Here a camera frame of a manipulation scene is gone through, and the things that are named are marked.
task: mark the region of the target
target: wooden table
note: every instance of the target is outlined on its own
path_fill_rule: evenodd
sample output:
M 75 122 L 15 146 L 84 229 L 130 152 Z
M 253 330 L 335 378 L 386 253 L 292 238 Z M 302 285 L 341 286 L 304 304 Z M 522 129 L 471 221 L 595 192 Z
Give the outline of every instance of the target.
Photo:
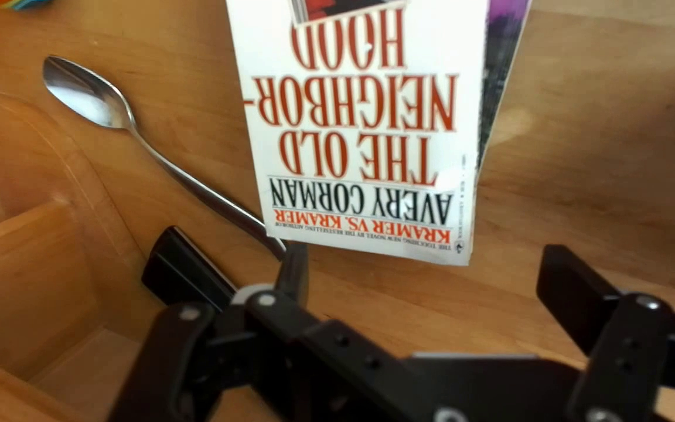
M 181 190 L 127 135 L 69 115 L 46 54 L 115 79 L 147 138 L 258 208 L 223 0 L 54 0 L 0 13 L 0 95 L 54 120 L 88 158 L 141 251 L 181 225 L 241 285 L 267 251 Z M 309 307 L 386 349 L 583 358 L 534 300 L 543 245 L 570 245 L 621 288 L 675 304 L 675 3 L 537 0 L 479 177 L 471 268 L 312 249 Z M 675 419 L 675 399 L 663 395 Z

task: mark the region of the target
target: spoon handle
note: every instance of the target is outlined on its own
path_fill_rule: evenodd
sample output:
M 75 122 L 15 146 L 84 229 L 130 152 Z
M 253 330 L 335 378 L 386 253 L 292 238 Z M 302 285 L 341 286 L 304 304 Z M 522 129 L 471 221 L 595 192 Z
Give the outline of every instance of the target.
M 176 163 L 164 158 L 159 150 L 155 150 L 144 136 L 130 127 L 128 129 L 133 138 L 143 143 L 143 147 L 181 184 L 185 186 L 199 201 L 216 208 L 220 217 L 246 229 L 253 239 L 261 242 L 278 260 L 286 259 L 286 245 L 277 238 L 267 238 L 264 222 L 254 219 L 251 211 L 238 207 L 236 201 L 226 200 L 218 190 L 208 188 L 203 181 L 193 179 L 185 168 L 181 168 Z

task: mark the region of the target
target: metal screw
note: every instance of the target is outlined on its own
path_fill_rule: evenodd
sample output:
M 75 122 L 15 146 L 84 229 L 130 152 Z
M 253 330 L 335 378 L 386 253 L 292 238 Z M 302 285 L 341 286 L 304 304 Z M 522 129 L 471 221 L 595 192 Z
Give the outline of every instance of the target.
M 178 312 L 181 321 L 196 321 L 199 317 L 202 317 L 202 312 L 196 307 L 189 307 L 189 304 L 181 307 L 181 312 Z
M 656 299 L 648 299 L 648 295 L 638 295 L 638 303 L 647 309 L 661 309 L 661 303 Z
M 277 303 L 273 295 L 259 295 L 259 299 L 258 299 L 258 304 L 259 304 L 259 307 L 272 307 L 273 303 Z
M 591 409 L 585 422 L 621 422 L 621 418 L 607 409 Z
M 456 409 L 437 409 L 434 413 L 434 422 L 466 422 L 469 418 L 463 418 Z

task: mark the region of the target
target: spoon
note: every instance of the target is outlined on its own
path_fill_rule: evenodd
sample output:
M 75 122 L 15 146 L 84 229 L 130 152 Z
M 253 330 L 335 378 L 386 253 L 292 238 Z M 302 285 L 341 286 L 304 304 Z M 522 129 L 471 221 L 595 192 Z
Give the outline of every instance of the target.
M 206 207 L 246 229 L 261 242 L 278 260 L 286 259 L 286 245 L 267 238 L 264 222 L 251 211 L 208 188 L 176 163 L 155 150 L 141 135 L 137 120 L 130 112 L 127 97 L 99 74 L 59 57 L 46 57 L 42 63 L 43 86 L 73 112 L 106 127 L 128 131 L 181 186 L 196 194 Z

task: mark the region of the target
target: upside-down book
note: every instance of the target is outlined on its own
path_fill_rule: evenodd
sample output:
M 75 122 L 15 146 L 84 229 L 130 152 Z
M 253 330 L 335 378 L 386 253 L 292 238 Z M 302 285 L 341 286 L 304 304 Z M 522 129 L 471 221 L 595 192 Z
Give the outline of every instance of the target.
M 226 0 L 267 232 L 466 265 L 490 0 Z

